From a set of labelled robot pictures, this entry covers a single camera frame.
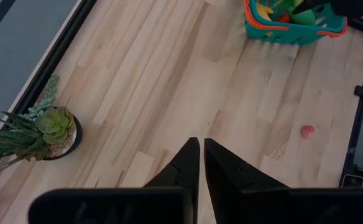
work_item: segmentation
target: aloe-like plant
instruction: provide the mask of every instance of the aloe-like plant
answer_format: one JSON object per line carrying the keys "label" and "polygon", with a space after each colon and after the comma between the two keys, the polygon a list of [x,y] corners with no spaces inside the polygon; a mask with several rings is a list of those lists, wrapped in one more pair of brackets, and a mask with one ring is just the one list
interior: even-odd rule
{"label": "aloe-like plant", "polygon": [[74,117],[66,107],[47,108],[35,121],[43,139],[48,144],[62,142],[68,135],[68,128],[75,125]]}
{"label": "aloe-like plant", "polygon": [[9,161],[4,168],[7,168],[23,159],[30,160],[35,157],[41,160],[50,157],[50,150],[44,147],[44,134],[41,133],[28,119],[19,115],[2,112],[7,115],[7,121],[1,120],[7,128],[0,129],[0,156],[16,155],[17,157]]}

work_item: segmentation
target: wooden table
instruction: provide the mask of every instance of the wooden table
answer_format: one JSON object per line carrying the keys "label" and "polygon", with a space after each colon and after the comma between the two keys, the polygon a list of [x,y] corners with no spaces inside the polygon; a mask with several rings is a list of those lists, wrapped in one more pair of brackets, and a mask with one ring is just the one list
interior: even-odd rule
{"label": "wooden table", "polygon": [[[337,187],[363,33],[278,45],[247,39],[241,0],[98,0],[56,73],[57,105],[81,121],[83,141],[63,159],[0,171],[0,223],[25,223],[51,189],[140,187],[190,136],[291,187]],[[200,188],[199,222],[214,223],[203,172]]]}

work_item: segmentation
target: plastic basket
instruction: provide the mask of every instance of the plastic basket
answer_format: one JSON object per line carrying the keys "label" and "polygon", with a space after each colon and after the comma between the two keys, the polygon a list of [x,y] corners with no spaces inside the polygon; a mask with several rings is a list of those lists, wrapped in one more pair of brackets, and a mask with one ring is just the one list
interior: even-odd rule
{"label": "plastic basket", "polygon": [[[277,1],[268,0],[269,7]],[[259,16],[256,10],[256,1],[244,0],[245,28],[247,35],[252,39],[260,39],[281,44],[306,45],[324,37],[339,37],[347,30],[347,18],[333,13],[330,4],[313,8],[317,25],[306,26],[277,21],[268,21]]]}

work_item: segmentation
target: black metal frame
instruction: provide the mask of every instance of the black metal frame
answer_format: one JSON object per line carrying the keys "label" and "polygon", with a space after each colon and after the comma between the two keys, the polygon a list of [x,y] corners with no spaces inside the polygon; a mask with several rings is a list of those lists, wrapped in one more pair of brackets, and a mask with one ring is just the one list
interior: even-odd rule
{"label": "black metal frame", "polygon": [[356,155],[356,147],[359,140],[363,120],[363,84],[362,86],[356,87],[356,94],[358,89],[362,90],[362,94],[360,95],[360,100],[358,102],[356,117],[354,118],[354,124],[349,141],[349,149],[347,151],[346,159],[344,161],[342,176],[339,181],[340,187],[342,187],[345,175],[358,175],[363,177],[363,171],[359,171],[357,165],[354,163],[354,156]]}
{"label": "black metal frame", "polygon": [[[50,75],[53,73],[58,63],[64,56],[72,40],[78,33],[80,27],[88,17],[90,10],[96,4],[97,0],[82,0],[78,8],[73,13],[71,19],[68,21],[64,30],[60,34],[59,38],[53,45],[52,49],[46,56],[45,60],[41,64],[37,73],[34,75],[33,80],[30,82],[26,91],[21,96],[16,107],[12,111],[13,113],[25,113],[39,97],[41,91],[45,87]],[[349,19],[349,25],[355,29],[363,31],[363,19]],[[352,162],[354,158],[354,149],[359,137],[359,130],[361,128],[361,122],[363,117],[363,99],[360,99],[357,108],[357,114],[353,125],[352,135],[349,143],[349,151],[345,161],[343,175],[348,174],[351,167],[354,167]]]}

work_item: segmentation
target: green succulent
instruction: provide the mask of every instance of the green succulent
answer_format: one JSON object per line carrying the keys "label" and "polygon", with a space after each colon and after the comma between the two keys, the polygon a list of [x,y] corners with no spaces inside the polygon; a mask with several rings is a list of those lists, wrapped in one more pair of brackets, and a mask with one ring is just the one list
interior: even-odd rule
{"label": "green succulent", "polygon": [[28,119],[19,115],[2,112],[9,117],[7,121],[1,120],[7,127],[0,129],[0,156],[16,155],[4,168],[7,168],[23,159],[29,160],[35,157],[41,160],[50,157],[51,152],[44,141],[44,134],[41,133]]}
{"label": "green succulent", "polygon": [[68,128],[73,125],[74,117],[64,106],[47,108],[35,121],[35,126],[44,134],[44,141],[48,144],[64,141]]}
{"label": "green succulent", "polygon": [[44,98],[39,103],[35,103],[33,107],[28,108],[28,113],[20,114],[20,116],[28,119],[31,122],[35,122],[39,116],[43,115],[47,108],[53,106],[55,102],[58,79],[58,75],[52,74],[45,85]]}

